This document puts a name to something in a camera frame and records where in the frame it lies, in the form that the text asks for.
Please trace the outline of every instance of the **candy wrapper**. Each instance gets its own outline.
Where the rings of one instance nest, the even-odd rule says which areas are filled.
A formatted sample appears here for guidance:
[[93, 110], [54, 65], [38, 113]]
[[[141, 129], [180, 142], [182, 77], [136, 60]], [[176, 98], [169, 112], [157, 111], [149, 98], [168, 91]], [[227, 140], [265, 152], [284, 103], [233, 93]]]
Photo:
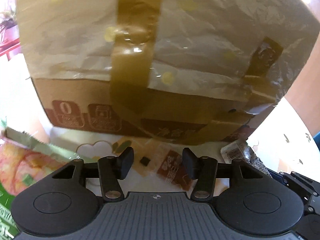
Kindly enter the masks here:
[[182, 156], [172, 150], [168, 152], [157, 174], [162, 176], [165, 181], [178, 185], [185, 191], [188, 191], [193, 184], [182, 165]]
[[263, 162], [244, 140], [236, 140], [223, 147], [221, 149], [221, 155], [226, 163], [231, 163], [234, 159], [240, 159], [271, 177]]

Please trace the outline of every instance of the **small black square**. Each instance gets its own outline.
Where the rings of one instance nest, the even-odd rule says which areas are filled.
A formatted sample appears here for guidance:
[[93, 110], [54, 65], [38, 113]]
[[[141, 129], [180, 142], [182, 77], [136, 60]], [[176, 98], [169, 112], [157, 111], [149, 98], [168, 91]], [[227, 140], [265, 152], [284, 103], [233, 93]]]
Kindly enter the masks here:
[[150, 162], [150, 159], [145, 156], [143, 156], [142, 159], [140, 160], [140, 163], [146, 167], [148, 166], [149, 162]]

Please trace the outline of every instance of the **brown tape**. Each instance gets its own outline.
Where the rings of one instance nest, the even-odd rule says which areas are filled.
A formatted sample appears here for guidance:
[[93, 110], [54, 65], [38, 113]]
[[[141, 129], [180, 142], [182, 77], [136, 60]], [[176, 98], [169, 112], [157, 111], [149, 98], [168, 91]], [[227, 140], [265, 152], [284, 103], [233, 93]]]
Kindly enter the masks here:
[[[152, 112], [154, 119], [161, 121], [205, 125], [199, 131], [179, 134], [175, 140], [167, 141], [199, 144], [221, 140], [251, 117], [250, 114], [232, 113], [233, 120], [229, 121], [227, 118], [228, 111], [243, 106], [243, 102], [147, 88], [160, 5], [161, 0], [118, 0], [118, 31], [112, 54], [110, 82], [113, 109], [120, 117], [158, 139], [164, 138], [143, 127], [141, 119], [145, 113]], [[157, 118], [157, 114], [164, 116], [163, 113], [165, 120]]]
[[276, 103], [277, 89], [265, 76], [282, 52], [282, 46], [265, 37], [252, 55], [250, 66], [243, 77], [244, 83], [252, 87], [250, 99], [243, 109], [245, 112], [257, 114]]

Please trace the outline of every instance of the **cardboard box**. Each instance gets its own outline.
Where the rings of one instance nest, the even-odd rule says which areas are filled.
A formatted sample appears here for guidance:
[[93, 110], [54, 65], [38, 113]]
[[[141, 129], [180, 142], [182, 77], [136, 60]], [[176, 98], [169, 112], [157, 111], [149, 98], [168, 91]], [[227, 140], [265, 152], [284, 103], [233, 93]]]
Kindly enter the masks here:
[[56, 126], [188, 145], [247, 138], [320, 30], [301, 0], [103, 1], [17, 0]]

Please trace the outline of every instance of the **plastic bag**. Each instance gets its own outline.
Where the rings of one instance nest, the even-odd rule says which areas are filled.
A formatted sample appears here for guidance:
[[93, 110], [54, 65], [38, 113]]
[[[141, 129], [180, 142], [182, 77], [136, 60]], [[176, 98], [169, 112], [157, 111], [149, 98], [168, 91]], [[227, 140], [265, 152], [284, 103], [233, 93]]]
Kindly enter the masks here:
[[12, 239], [18, 229], [12, 219], [11, 202], [17, 194], [65, 163], [0, 136], [0, 236]]
[[[121, 119], [169, 142], [224, 140], [263, 121], [320, 29], [301, 0], [103, 1], [17, 1], [28, 69], [59, 126], [128, 135]], [[96, 104], [117, 115], [103, 129], [85, 123]]]

